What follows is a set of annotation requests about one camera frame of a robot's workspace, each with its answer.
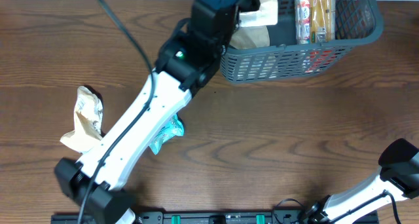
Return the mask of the beige paper bag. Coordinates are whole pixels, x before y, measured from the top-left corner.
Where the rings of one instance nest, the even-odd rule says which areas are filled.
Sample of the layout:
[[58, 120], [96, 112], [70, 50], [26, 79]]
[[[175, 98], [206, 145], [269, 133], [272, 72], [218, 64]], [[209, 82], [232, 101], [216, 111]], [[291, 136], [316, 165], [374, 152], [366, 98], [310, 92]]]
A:
[[268, 26], [278, 23], [278, 0], [259, 0], [256, 11], [240, 12], [239, 27], [229, 45], [238, 50], [270, 46]]
[[73, 110], [74, 129], [64, 134], [60, 142], [78, 153], [89, 152], [102, 139], [102, 120], [103, 104], [100, 98], [87, 87], [78, 87]]

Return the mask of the teal snack packet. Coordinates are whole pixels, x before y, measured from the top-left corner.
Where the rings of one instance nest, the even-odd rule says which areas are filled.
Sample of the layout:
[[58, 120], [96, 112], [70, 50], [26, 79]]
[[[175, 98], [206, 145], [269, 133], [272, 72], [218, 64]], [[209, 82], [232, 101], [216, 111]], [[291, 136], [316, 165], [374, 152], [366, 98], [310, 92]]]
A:
[[157, 133], [153, 141], [149, 144], [151, 151], [157, 155], [163, 144], [173, 137], [184, 136], [185, 128], [181, 119], [175, 114]]

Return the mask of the spaghetti packet with red ends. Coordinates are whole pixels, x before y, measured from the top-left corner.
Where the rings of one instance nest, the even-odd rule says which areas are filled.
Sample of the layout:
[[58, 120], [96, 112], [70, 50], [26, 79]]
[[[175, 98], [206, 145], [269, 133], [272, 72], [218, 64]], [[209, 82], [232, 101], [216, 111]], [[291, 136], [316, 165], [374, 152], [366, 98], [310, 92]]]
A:
[[335, 40], [336, 0], [310, 0], [310, 42]]

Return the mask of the Kleenex tissue multipack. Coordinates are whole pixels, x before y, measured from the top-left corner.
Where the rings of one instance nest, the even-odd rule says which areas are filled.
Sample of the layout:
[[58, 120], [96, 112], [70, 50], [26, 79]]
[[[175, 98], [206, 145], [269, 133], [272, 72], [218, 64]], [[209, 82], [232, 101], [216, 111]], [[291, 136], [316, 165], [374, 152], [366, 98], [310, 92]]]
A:
[[310, 0], [295, 0], [296, 39], [299, 45], [310, 43]]

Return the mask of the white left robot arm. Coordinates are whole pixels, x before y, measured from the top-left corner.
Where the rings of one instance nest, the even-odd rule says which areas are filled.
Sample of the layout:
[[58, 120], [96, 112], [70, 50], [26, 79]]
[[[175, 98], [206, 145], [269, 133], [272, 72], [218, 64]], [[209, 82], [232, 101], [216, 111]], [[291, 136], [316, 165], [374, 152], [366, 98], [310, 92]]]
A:
[[103, 139], [79, 159], [63, 158], [54, 173], [60, 188], [96, 223], [133, 223], [135, 199], [123, 191], [159, 130], [215, 75], [239, 14], [259, 0], [194, 0], [161, 46], [141, 92]]

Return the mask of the grey plastic lattice basket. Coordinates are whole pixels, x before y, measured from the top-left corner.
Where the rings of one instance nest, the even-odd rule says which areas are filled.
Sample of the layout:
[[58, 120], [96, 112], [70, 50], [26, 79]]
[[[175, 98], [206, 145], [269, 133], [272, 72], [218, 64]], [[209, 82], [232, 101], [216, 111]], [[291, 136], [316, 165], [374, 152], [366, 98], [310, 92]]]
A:
[[334, 0], [335, 39], [300, 45], [296, 40], [294, 0], [278, 0], [278, 23], [268, 27], [269, 47], [229, 47], [220, 71], [232, 83], [252, 83], [318, 75], [351, 49], [376, 41], [384, 29], [376, 0]]

